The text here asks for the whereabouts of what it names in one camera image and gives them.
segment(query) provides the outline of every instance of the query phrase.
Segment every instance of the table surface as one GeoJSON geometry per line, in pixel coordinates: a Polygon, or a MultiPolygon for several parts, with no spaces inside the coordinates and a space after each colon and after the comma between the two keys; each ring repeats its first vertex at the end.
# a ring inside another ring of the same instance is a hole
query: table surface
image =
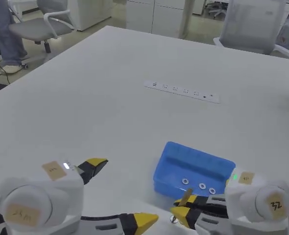
{"type": "Polygon", "coordinates": [[[171,200],[153,190],[168,141],[289,181],[289,60],[107,26],[0,91],[0,181],[55,159],[106,157],[84,215],[158,213],[148,235],[195,234],[169,223],[171,200]]]}

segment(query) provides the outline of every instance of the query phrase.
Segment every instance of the metal screw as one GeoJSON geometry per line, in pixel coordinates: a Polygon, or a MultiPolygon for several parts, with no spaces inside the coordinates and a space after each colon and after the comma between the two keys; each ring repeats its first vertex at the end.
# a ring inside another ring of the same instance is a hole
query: metal screw
{"type": "Polygon", "coordinates": [[[216,194],[216,191],[214,188],[209,188],[209,192],[210,192],[210,194],[216,194]]]}
{"type": "Polygon", "coordinates": [[[189,184],[189,180],[187,180],[187,179],[183,179],[182,182],[183,182],[183,184],[185,184],[185,185],[189,184]]]}
{"type": "Polygon", "coordinates": [[[172,215],[170,218],[169,218],[169,220],[170,220],[170,222],[172,223],[172,224],[176,224],[177,222],[178,222],[178,219],[177,218],[175,218],[174,219],[174,215],[172,215]]]}
{"type": "Polygon", "coordinates": [[[201,188],[201,189],[206,189],[206,185],[205,185],[204,183],[200,183],[200,184],[199,184],[199,188],[201,188]]]}

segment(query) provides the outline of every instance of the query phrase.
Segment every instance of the paper label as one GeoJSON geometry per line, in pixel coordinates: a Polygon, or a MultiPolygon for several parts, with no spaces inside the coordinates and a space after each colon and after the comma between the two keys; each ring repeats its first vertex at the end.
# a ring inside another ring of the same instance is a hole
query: paper label
{"type": "Polygon", "coordinates": [[[46,171],[48,176],[53,180],[58,180],[66,176],[64,169],[56,162],[51,162],[42,165],[42,168],[46,171]]]}
{"type": "Polygon", "coordinates": [[[273,219],[280,219],[286,216],[286,209],[283,203],[283,197],[279,193],[270,195],[266,202],[268,203],[270,210],[273,214],[273,219]]]}
{"type": "Polygon", "coordinates": [[[11,204],[7,208],[5,214],[5,220],[26,225],[30,227],[36,227],[40,217],[40,211],[30,207],[25,207],[19,204],[11,204]]]}
{"type": "Polygon", "coordinates": [[[250,185],[252,184],[252,180],[254,177],[254,173],[252,172],[243,172],[238,180],[238,183],[250,185]]]}

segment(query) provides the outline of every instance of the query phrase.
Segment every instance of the electrical outlet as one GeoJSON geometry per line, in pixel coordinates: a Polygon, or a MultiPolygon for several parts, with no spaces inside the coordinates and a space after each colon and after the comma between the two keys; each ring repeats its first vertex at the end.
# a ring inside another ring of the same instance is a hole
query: electrical outlet
{"type": "Polygon", "coordinates": [[[206,93],[206,92],[199,92],[194,91],[192,89],[184,89],[177,86],[172,86],[166,83],[158,83],[158,82],[152,82],[152,81],[145,81],[144,86],[148,88],[157,89],[164,92],[170,92],[173,94],[179,94],[187,97],[191,97],[194,99],[200,99],[205,100],[208,102],[220,103],[219,95],[213,94],[213,93],[206,93]]]}

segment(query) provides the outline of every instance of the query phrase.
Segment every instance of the blue plastic bin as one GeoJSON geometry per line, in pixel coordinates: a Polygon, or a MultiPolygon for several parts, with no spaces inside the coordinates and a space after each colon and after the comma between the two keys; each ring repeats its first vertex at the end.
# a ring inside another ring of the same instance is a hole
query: blue plastic bin
{"type": "Polygon", "coordinates": [[[153,176],[154,190],[173,199],[181,198],[189,188],[201,196],[222,194],[235,166],[229,160],[168,142],[153,176]]]}

